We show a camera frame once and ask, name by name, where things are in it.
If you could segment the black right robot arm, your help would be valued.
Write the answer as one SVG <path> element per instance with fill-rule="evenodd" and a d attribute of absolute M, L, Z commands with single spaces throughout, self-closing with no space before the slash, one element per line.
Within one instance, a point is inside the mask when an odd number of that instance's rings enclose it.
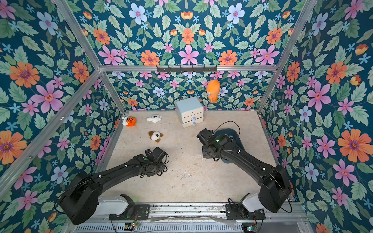
<path fill-rule="evenodd" d="M 280 165 L 274 167 L 255 158 L 229 139 L 213 139 L 205 141 L 203 155 L 212 159 L 226 159 L 250 175 L 260 186 L 259 193 L 252 197 L 257 201 L 244 201 L 245 208 L 254 212 L 265 208 L 272 213 L 277 213 L 291 193 L 290 181 L 287 171 Z"/>

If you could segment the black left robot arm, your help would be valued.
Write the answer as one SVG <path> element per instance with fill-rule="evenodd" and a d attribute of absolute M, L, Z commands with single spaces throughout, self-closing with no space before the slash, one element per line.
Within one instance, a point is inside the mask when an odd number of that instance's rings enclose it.
<path fill-rule="evenodd" d="M 123 196 L 102 199 L 110 188 L 133 177 L 161 176 L 167 171 L 169 155 L 156 148 L 147 155 L 136 155 L 131 160 L 109 170 L 87 174 L 81 172 L 69 188 L 55 201 L 74 225 L 79 225 L 94 215 L 121 215 L 129 206 Z"/>

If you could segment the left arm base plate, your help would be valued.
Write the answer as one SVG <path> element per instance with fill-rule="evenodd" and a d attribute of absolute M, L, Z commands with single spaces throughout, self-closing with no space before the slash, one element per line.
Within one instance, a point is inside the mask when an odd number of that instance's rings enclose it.
<path fill-rule="evenodd" d="M 148 204 L 135 204 L 130 205 L 122 214 L 109 215 L 111 221 L 119 220 L 147 220 L 150 213 L 150 205 Z"/>

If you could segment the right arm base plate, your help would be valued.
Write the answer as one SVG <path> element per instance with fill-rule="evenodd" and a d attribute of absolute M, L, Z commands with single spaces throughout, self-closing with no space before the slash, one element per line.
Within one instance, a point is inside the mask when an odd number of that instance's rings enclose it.
<path fill-rule="evenodd" d="M 226 219 L 228 220 L 265 220 L 266 216 L 263 209 L 249 212 L 243 205 L 226 204 Z"/>

